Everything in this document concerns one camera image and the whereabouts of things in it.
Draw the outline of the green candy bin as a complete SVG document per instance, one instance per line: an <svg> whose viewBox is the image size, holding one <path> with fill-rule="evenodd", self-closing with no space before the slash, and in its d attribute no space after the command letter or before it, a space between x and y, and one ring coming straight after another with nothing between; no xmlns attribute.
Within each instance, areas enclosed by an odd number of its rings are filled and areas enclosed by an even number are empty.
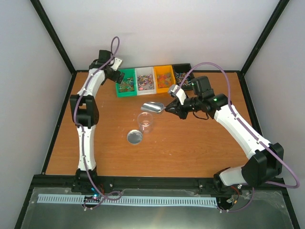
<svg viewBox="0 0 305 229"><path fill-rule="evenodd" d="M117 97L131 97L137 95L136 74L134 68L119 70L124 74L120 84L116 84Z"/></svg>

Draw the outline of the silver metal scoop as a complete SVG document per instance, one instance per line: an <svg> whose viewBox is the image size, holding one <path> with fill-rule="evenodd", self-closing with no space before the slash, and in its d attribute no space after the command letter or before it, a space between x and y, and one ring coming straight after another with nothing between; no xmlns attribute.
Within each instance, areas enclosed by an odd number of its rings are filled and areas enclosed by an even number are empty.
<svg viewBox="0 0 305 229"><path fill-rule="evenodd" d="M141 106L141 110L144 112L160 114L165 111L165 105L160 102L146 102Z"/></svg>

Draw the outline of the white candy bin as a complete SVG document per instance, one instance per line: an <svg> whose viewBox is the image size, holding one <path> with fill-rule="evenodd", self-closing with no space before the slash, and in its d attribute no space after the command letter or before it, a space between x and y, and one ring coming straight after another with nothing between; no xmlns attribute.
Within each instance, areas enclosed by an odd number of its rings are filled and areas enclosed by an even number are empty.
<svg viewBox="0 0 305 229"><path fill-rule="evenodd" d="M153 67L135 68L137 95L156 94L156 81Z"/></svg>

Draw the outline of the yellow candy bin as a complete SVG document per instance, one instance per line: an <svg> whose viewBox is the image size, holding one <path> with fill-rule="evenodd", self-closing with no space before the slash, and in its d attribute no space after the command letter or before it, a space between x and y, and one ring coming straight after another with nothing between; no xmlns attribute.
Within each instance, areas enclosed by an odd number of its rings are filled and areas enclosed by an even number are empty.
<svg viewBox="0 0 305 229"><path fill-rule="evenodd" d="M176 84L172 65L154 66L156 81L156 92L158 94L167 93L169 88Z"/></svg>

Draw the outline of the black candy bin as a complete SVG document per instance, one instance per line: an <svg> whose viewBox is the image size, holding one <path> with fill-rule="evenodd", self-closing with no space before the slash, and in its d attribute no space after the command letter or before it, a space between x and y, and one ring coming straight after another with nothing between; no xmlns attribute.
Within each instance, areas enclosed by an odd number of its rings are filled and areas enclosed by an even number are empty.
<svg viewBox="0 0 305 229"><path fill-rule="evenodd" d="M187 73L190 71L192 67L189 63L181 63L181 64L173 64L172 68L173 68L176 84L180 85L184 77L187 75ZM189 91L193 89L191 82L192 79L194 79L194 75L193 73L190 73L182 85L182 89L184 91Z"/></svg>

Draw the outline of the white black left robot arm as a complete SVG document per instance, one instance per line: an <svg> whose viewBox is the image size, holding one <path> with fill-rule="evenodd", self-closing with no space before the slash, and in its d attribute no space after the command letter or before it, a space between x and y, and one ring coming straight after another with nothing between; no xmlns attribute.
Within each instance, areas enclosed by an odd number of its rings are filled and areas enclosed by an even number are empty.
<svg viewBox="0 0 305 229"><path fill-rule="evenodd" d="M99 122L96 94L106 80L121 83L124 74L118 71L122 60L108 50L100 50L99 56L89 66L88 77L82 88L70 96L71 115L79 138L79 162L76 186L89 192L99 192L97 166L94 157L94 134Z"/></svg>

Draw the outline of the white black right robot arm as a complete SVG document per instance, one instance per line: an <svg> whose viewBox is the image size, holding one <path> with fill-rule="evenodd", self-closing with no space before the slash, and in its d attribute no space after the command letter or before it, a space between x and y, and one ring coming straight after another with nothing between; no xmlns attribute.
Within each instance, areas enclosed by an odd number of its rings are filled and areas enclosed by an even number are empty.
<svg viewBox="0 0 305 229"><path fill-rule="evenodd" d="M221 124L244 151L248 161L245 165L225 168L217 172L214 186L218 192L225 187L248 184L258 187L282 172L284 149L279 143L271 144L257 133L238 113L224 94L214 94L208 77L192 79L194 97L188 97L184 90L172 85L168 93L174 97L165 111L186 119L190 112L202 111Z"/></svg>

